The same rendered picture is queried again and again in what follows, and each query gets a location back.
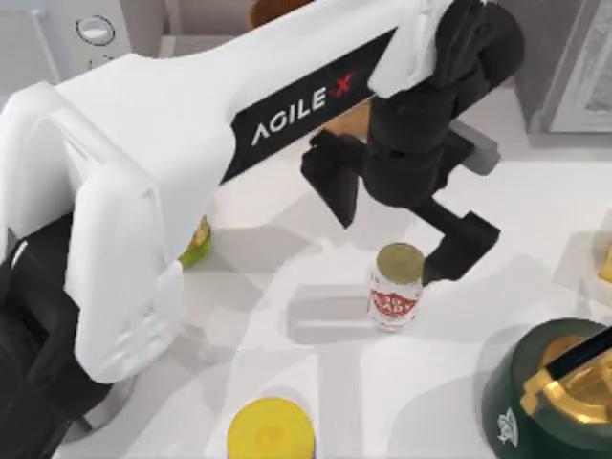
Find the green and gold trophy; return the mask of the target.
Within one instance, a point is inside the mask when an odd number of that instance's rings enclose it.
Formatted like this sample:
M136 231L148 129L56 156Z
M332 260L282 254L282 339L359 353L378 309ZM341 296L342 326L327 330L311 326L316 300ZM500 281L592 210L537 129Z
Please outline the green and gold trophy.
M531 329L492 371L481 419L495 459L612 459L612 326Z

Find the red and white can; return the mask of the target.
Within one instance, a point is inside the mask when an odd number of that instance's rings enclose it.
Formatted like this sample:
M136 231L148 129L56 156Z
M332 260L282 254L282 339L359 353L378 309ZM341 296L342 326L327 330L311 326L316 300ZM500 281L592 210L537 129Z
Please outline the red and white can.
M396 332L416 317L424 289L424 263L424 255L406 243L391 243L379 250L367 299L367 313L379 327Z

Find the grey cabinet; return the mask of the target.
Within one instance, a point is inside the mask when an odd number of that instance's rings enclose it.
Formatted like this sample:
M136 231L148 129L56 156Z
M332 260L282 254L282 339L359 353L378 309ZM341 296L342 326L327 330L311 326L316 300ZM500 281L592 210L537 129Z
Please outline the grey cabinet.
M530 133L612 135L612 0L499 0L525 37L514 86Z

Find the round microwave knob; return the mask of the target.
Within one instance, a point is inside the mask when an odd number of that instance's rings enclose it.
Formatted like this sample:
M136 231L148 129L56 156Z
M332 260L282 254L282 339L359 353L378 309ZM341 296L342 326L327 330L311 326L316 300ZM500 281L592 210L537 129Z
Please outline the round microwave knob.
M116 36L113 24L101 15L94 15L76 22L77 35L92 46L107 46Z

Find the pale microwave oven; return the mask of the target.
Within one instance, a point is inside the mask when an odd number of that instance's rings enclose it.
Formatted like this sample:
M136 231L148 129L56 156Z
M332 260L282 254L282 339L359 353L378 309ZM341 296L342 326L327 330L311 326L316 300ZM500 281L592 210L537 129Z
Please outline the pale microwave oven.
M116 31L107 46L85 43L78 19L101 15ZM0 0L0 111L12 93L78 76L130 53L159 55L164 0Z

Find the green bottle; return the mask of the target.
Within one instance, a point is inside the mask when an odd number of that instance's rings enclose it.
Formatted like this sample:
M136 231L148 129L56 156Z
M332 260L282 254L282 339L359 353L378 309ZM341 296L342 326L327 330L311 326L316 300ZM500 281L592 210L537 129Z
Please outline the green bottle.
M207 217L203 216L186 250L180 256L179 261L184 268L189 267L203 259L208 254L210 246L210 226Z

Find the brown bread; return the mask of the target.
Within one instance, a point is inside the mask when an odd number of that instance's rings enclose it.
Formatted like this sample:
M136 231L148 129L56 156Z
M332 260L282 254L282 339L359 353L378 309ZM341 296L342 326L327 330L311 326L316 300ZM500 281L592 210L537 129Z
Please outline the brown bread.
M249 29L253 30L261 27L313 1L314 0L254 0L248 15Z
M366 100L330 120L325 128L337 135L348 134L359 139L366 139L370 122L370 109L371 101Z

